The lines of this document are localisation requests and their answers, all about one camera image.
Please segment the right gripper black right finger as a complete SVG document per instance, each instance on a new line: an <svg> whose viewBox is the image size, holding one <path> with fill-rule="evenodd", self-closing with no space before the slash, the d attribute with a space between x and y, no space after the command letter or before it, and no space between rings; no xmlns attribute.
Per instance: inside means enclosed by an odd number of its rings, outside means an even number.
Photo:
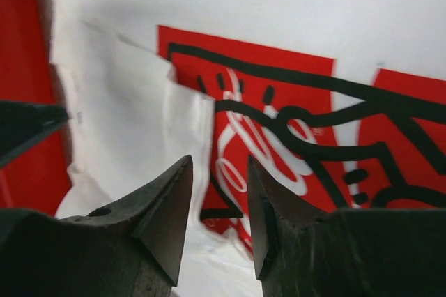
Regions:
<svg viewBox="0 0 446 297"><path fill-rule="evenodd" d="M252 251L264 296L444 296L443 209L326 213L248 160Z"/></svg>

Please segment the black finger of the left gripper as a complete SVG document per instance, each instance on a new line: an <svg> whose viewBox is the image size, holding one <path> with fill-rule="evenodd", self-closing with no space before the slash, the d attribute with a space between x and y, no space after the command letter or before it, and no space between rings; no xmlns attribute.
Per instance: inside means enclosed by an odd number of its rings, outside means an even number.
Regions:
<svg viewBox="0 0 446 297"><path fill-rule="evenodd" d="M67 111L58 105L1 101L1 166L62 128Z"/></svg>

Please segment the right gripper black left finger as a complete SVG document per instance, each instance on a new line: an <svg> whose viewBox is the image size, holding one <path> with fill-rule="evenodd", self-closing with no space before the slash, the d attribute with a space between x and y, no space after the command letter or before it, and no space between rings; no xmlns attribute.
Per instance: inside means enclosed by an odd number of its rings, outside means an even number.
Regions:
<svg viewBox="0 0 446 297"><path fill-rule="evenodd" d="M193 183L184 156L86 216L1 211L2 296L168 296L178 284Z"/></svg>

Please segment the white printed t-shirt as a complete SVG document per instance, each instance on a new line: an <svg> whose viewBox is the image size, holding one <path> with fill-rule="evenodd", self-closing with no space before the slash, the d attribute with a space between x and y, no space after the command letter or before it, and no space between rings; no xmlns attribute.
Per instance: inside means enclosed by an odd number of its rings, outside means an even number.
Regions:
<svg viewBox="0 0 446 297"><path fill-rule="evenodd" d="M73 187L60 218L184 155L177 296L264 296L248 160L333 213L445 211L445 0L53 0Z"/></svg>

